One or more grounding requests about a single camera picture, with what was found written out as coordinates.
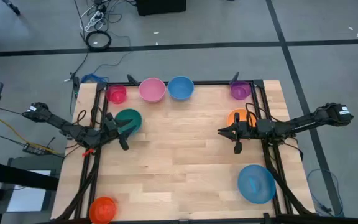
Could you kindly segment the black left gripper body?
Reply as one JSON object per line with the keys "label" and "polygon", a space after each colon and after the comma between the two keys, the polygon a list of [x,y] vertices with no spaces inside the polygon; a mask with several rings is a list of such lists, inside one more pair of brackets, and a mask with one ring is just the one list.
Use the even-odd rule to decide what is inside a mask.
{"label": "black left gripper body", "polygon": [[101,146],[118,139],[124,151],[129,150],[127,138],[120,135],[119,128],[116,126],[116,119],[111,113],[107,113],[103,119],[101,128]]}

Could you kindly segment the black beam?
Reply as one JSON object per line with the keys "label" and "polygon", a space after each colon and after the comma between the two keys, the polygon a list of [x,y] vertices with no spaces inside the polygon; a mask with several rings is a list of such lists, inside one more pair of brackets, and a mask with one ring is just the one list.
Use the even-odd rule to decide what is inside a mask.
{"label": "black beam", "polygon": [[45,190],[57,190],[58,187],[58,178],[56,177],[38,174],[36,172],[18,169],[3,164],[0,164],[0,182]]}

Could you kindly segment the small black electronics box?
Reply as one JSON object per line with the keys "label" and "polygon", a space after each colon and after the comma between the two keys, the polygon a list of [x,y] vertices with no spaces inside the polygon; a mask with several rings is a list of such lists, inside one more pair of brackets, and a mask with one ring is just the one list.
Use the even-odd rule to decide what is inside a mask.
{"label": "small black electronics box", "polygon": [[45,149],[41,149],[39,147],[34,147],[31,144],[26,143],[23,147],[23,152],[29,153],[29,154],[33,154],[36,156],[44,156],[47,155],[48,152]]}

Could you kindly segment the black adapter with green light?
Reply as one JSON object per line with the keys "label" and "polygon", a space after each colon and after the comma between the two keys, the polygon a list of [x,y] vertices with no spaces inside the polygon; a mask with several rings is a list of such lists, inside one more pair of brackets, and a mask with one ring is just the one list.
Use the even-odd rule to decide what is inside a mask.
{"label": "black adapter with green light", "polygon": [[76,76],[76,73],[71,73],[71,80],[73,81],[73,94],[75,98],[78,97],[78,92],[80,89],[80,81],[79,78]]}

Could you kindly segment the white power strip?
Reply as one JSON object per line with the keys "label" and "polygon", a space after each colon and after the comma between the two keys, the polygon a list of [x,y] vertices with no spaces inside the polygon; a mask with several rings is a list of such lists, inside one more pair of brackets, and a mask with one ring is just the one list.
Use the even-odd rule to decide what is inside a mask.
{"label": "white power strip", "polygon": [[88,24],[83,26],[83,30],[85,32],[90,32],[90,29],[96,25],[99,21],[101,21],[104,17],[104,14],[100,11],[96,11],[95,14],[91,17]]}

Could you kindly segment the pink plastic bowl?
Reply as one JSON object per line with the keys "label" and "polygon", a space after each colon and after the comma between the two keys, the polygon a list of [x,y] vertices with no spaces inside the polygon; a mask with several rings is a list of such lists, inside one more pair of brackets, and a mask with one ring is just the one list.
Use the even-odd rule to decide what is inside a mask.
{"label": "pink plastic bowl", "polygon": [[166,86],[159,78],[148,78],[140,83],[139,93],[143,100],[157,103],[165,96]]}

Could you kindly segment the small orange plastic bowl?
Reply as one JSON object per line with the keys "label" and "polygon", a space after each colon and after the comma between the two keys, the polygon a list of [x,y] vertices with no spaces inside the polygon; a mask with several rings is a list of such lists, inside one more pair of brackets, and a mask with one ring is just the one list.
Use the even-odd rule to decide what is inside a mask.
{"label": "small orange plastic bowl", "polygon": [[229,113],[226,120],[226,124],[228,126],[230,126],[234,122],[235,113],[239,113],[240,121],[248,120],[249,124],[252,127],[256,127],[256,121],[257,121],[256,115],[253,112],[250,112],[250,115],[248,116],[249,112],[245,108],[234,109]]}

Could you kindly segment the black aluminium table frame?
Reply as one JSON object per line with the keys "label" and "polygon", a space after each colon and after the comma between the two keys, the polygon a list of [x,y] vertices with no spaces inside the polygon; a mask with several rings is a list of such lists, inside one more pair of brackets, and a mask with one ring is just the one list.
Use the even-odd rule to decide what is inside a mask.
{"label": "black aluminium table frame", "polygon": [[196,85],[186,101],[165,95],[158,103],[144,101],[138,88],[130,86],[126,101],[118,105],[108,102],[96,85],[83,84],[76,111],[98,105],[112,114],[133,108],[142,115],[142,126],[128,140],[129,150],[116,141],[102,148],[95,195],[115,200],[116,222],[273,215],[272,202],[250,203],[237,189],[243,167],[264,165],[261,142],[245,140],[242,152],[234,154],[234,143],[217,133],[232,110],[255,104],[268,104],[275,117],[288,119],[277,80],[264,81],[264,90],[244,101],[231,97],[227,82]]}

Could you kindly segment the blue plastic bowl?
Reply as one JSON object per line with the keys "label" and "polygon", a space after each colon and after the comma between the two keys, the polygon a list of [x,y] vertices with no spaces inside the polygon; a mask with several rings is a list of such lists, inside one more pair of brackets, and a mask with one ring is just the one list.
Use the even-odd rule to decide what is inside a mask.
{"label": "blue plastic bowl", "polygon": [[183,101],[192,96],[195,85],[188,77],[177,76],[169,81],[167,89],[173,99]]}

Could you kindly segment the small red translucent bowl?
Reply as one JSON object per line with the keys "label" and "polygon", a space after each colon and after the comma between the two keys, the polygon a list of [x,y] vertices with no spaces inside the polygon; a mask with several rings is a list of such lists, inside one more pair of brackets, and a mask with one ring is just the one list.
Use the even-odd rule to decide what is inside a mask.
{"label": "small red translucent bowl", "polygon": [[127,91],[124,85],[110,85],[106,90],[106,98],[114,104],[125,102]]}

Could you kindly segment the black box on floor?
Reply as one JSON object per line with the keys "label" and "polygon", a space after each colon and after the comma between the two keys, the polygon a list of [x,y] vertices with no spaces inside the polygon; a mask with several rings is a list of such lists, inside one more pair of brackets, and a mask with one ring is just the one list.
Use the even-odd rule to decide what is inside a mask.
{"label": "black box on floor", "polygon": [[140,16],[186,11],[186,0],[135,0]]}

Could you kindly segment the small purple translucent bowl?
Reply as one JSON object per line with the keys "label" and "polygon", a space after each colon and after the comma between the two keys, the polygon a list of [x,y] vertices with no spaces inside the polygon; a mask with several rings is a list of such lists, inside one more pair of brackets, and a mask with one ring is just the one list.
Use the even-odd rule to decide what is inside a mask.
{"label": "small purple translucent bowl", "polygon": [[231,96],[237,100],[244,100],[251,94],[251,85],[245,81],[235,81],[231,84]]}

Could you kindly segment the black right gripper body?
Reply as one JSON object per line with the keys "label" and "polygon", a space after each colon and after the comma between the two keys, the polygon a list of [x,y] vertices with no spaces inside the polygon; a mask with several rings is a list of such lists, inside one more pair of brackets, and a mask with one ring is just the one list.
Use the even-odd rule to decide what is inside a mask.
{"label": "black right gripper body", "polygon": [[238,112],[234,113],[234,153],[240,154],[242,152],[242,143],[241,139],[245,135],[248,138],[251,132],[255,129],[255,122],[257,117],[253,112],[247,112],[246,120],[240,120],[240,114]]}

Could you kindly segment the grey cabinet with white panel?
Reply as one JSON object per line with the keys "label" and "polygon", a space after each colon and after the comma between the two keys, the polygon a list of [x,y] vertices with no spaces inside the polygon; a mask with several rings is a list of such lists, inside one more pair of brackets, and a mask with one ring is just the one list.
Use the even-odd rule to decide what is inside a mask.
{"label": "grey cabinet with white panel", "polygon": [[[57,156],[31,156],[9,159],[8,165],[18,169],[59,178],[62,158]],[[48,210],[55,199],[56,191],[3,184],[6,189],[0,202],[0,213],[42,212]]]}

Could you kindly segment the orange-red translucent bowl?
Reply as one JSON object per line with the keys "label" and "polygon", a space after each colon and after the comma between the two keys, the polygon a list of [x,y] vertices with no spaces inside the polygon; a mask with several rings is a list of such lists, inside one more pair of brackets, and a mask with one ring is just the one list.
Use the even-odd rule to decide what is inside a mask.
{"label": "orange-red translucent bowl", "polygon": [[110,197],[97,198],[89,208],[89,219],[93,224],[110,224],[117,212],[114,200]]}

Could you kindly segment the large light blue translucent bowl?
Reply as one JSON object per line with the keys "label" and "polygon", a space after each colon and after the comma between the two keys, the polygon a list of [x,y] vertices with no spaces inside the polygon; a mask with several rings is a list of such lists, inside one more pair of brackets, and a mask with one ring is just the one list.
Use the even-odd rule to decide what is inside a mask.
{"label": "large light blue translucent bowl", "polygon": [[257,164],[245,166],[237,178],[237,188],[241,195],[251,203],[265,204],[276,194],[273,175]]}

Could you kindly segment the green plastic bowl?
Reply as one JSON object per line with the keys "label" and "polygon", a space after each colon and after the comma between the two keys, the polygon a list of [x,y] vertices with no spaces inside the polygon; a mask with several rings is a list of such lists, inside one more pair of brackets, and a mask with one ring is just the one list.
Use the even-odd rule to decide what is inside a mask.
{"label": "green plastic bowl", "polygon": [[124,109],[124,110],[118,112],[118,114],[116,115],[115,118],[118,120],[131,120],[130,123],[119,128],[120,133],[123,131],[126,131],[134,126],[135,128],[134,128],[132,134],[135,134],[136,132],[138,132],[138,130],[142,126],[142,116],[135,109],[131,109],[131,108]]}

